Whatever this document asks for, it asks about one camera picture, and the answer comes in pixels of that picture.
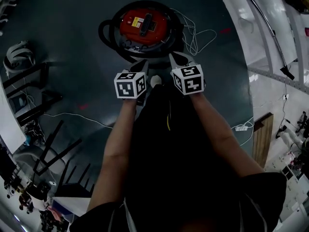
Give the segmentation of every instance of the wooden board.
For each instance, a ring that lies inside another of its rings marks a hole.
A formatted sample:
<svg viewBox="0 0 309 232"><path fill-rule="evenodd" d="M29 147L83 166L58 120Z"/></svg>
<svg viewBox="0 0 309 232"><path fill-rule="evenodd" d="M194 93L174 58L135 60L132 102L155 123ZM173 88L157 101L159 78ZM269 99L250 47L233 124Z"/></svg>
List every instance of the wooden board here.
<svg viewBox="0 0 309 232"><path fill-rule="evenodd" d="M268 113L254 123L253 128L253 159L265 167L270 146L274 115Z"/></svg>

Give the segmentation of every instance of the white wall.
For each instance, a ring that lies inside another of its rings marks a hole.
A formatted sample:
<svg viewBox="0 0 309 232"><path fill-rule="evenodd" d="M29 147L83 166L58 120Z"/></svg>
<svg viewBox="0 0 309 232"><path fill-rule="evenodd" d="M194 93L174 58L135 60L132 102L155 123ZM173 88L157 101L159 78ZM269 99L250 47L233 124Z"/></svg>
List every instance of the white wall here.
<svg viewBox="0 0 309 232"><path fill-rule="evenodd" d="M27 209L21 211L19 209L18 193L10 199L6 197L7 190L4 189L4 180L0 177L0 202L14 215L18 216L20 221L30 228L30 231L37 231L41 224L40 213L34 209L31 214L27 214Z"/></svg>

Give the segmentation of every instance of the yellow label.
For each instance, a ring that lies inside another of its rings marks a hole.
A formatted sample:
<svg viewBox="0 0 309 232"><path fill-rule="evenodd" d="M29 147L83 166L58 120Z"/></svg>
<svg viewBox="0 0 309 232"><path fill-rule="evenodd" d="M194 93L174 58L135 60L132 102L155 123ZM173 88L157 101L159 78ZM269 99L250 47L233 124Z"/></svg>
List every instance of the yellow label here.
<svg viewBox="0 0 309 232"><path fill-rule="evenodd" d="M134 21L133 21L133 23L132 23L132 26L133 27L137 27L137 23L139 22L139 18L138 17L135 17L134 18Z"/></svg>

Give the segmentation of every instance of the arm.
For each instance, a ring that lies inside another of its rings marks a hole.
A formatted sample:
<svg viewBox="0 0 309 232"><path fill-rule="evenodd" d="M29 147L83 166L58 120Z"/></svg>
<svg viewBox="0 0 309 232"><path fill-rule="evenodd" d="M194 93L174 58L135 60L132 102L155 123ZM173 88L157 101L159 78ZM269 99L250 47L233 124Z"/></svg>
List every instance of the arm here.
<svg viewBox="0 0 309 232"><path fill-rule="evenodd" d="M122 198L135 113L136 100L125 100L105 145L101 172L88 211L104 203L120 201Z"/></svg>
<svg viewBox="0 0 309 232"><path fill-rule="evenodd" d="M191 96L193 106L208 135L214 151L222 157L239 177L263 173L263 169L244 152L223 117L202 93Z"/></svg>

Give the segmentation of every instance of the red marking on floor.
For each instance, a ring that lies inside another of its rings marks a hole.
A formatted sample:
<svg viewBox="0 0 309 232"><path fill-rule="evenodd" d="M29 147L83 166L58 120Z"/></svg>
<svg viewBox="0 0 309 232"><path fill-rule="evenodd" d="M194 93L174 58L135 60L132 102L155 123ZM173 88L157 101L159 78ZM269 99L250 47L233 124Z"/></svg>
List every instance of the red marking on floor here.
<svg viewBox="0 0 309 232"><path fill-rule="evenodd" d="M78 105L79 109L84 110L88 107L88 104L85 105Z"/></svg>
<svg viewBox="0 0 309 232"><path fill-rule="evenodd" d="M223 29L220 31L220 33L229 33L231 30L231 28Z"/></svg>

